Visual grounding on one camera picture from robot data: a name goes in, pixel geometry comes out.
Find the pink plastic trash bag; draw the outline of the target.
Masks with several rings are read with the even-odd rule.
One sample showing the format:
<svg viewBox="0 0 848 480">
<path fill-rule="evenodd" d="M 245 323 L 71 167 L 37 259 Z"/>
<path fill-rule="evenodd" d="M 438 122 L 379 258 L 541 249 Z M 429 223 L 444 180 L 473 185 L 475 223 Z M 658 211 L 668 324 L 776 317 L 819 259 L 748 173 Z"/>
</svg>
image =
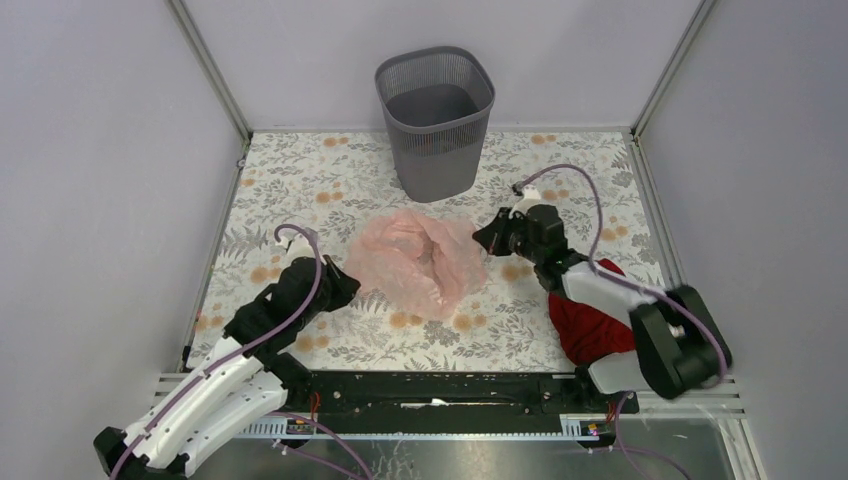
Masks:
<svg viewBox="0 0 848 480">
<path fill-rule="evenodd" d="M 444 319 L 486 282 L 474 232 L 466 217 L 434 218 L 399 209 L 365 225 L 350 245 L 344 270 L 399 310 Z"/>
</svg>

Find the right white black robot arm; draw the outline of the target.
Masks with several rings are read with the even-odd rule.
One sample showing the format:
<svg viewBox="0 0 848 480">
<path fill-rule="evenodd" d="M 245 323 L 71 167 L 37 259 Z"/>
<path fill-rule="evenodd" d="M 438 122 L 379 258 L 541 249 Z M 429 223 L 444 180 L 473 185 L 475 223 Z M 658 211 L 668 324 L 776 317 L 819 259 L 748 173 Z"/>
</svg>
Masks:
<svg viewBox="0 0 848 480">
<path fill-rule="evenodd" d="M 675 399 L 722 380 L 732 366 L 696 289 L 655 290 L 627 278 L 608 259 L 578 252 L 552 205 L 502 208 L 472 238 L 492 256 L 515 255 L 532 264 L 561 348 L 587 375 L 573 386 L 583 410 L 597 412 L 613 393 L 642 388 Z"/>
</svg>

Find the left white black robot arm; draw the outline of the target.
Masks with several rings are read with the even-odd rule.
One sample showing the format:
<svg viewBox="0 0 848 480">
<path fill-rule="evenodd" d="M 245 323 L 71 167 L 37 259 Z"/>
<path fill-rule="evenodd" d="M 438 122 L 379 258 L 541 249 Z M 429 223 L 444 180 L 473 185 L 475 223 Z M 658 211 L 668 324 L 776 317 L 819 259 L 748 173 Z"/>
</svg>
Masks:
<svg viewBox="0 0 848 480">
<path fill-rule="evenodd" d="M 94 449 L 111 479 L 187 479 L 218 448 L 281 407 L 313 396 L 313 374 L 286 349 L 319 314 L 347 306 L 361 284 L 329 257 L 293 260 L 238 308 L 201 365 L 130 426 L 104 428 Z"/>
</svg>

